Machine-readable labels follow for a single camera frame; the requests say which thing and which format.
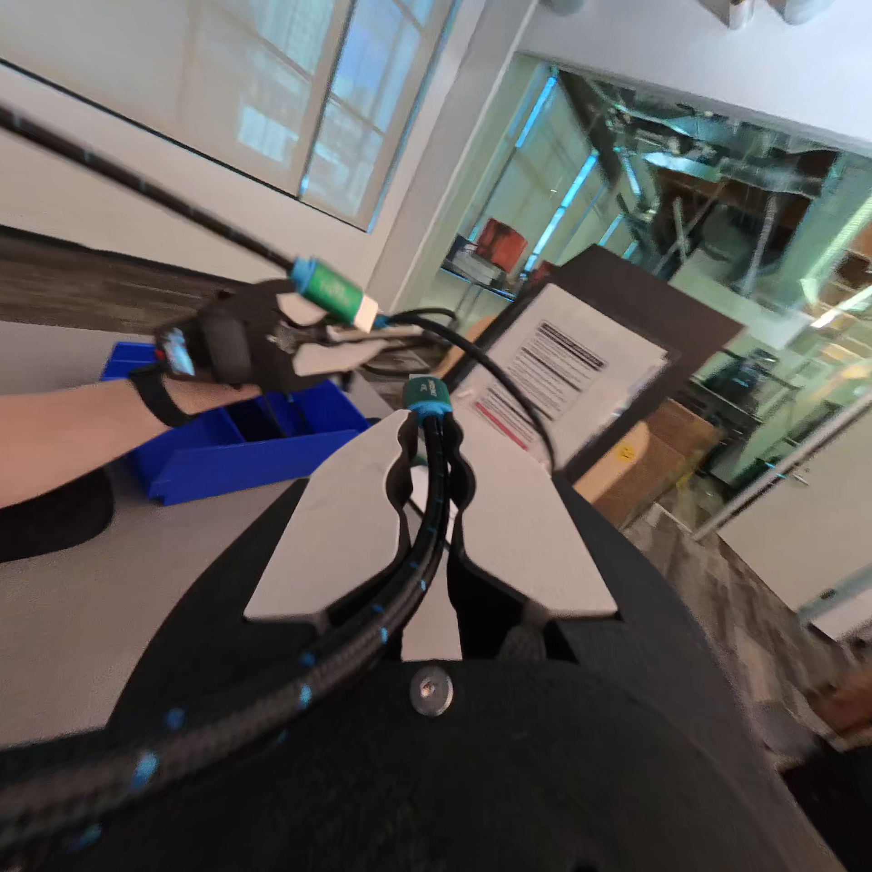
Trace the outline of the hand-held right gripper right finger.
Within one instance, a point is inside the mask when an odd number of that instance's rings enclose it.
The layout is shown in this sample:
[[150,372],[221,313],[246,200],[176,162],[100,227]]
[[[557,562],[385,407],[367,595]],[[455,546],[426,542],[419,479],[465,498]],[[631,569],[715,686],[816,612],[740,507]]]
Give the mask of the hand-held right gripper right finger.
[[510,631],[617,617],[553,477],[484,424],[446,427],[456,507],[446,565],[463,656],[496,656]]

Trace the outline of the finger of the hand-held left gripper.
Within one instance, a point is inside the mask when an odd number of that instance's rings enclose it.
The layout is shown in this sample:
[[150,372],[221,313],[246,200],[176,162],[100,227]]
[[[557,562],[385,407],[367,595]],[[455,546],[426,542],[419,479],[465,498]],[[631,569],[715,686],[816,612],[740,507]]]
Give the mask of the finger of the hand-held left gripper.
[[333,375],[352,372],[396,343],[390,338],[337,343],[302,340],[293,354],[293,383],[318,382]]
[[328,313],[298,293],[276,296],[278,311],[292,325],[314,326],[324,321]]

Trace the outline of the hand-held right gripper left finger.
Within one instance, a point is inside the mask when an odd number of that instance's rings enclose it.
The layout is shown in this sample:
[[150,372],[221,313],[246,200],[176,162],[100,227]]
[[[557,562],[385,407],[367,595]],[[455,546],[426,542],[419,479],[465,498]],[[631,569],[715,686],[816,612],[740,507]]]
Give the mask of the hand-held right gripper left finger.
[[366,586],[398,566],[419,423],[395,411],[328,458],[308,479],[243,617],[328,626]]

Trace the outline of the blue storage bin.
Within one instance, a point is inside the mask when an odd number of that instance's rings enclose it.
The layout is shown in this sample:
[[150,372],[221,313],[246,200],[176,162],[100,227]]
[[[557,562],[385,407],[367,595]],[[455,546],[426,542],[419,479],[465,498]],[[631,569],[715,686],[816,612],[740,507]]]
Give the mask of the blue storage bin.
[[307,478],[369,425],[327,381],[203,412],[125,460],[147,499],[172,506]]

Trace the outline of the person's left forearm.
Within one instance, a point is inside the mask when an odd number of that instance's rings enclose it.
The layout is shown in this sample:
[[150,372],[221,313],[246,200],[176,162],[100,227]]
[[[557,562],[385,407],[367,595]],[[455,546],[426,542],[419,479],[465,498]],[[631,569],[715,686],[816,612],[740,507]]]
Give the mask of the person's left forearm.
[[1,507],[46,494],[168,430],[127,380],[3,396]]

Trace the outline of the person's left hand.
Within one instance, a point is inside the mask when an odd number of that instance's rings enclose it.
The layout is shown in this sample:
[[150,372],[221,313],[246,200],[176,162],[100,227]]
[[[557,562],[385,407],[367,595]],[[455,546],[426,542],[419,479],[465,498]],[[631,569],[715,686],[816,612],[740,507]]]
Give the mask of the person's left hand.
[[176,407],[188,416],[232,406],[261,396],[257,386],[226,386],[162,377],[163,385]]

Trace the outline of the red container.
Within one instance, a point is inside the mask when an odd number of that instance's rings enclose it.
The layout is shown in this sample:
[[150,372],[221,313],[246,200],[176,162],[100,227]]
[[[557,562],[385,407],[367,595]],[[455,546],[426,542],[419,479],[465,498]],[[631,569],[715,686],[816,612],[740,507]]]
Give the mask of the red container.
[[528,246],[528,241],[506,223],[489,217],[479,234],[474,248],[475,256],[511,274]]

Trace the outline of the large window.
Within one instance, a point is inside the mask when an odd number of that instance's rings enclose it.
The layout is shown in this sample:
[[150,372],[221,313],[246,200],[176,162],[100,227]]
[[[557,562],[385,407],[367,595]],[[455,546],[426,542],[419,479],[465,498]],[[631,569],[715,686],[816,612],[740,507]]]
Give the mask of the large window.
[[455,2],[191,2],[194,148],[368,231]]

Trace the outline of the white door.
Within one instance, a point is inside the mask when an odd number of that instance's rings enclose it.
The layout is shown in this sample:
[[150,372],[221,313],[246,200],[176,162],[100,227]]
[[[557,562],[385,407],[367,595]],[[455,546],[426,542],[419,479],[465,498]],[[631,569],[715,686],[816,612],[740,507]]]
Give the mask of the white door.
[[718,532],[797,612],[870,566],[870,420],[858,420]]

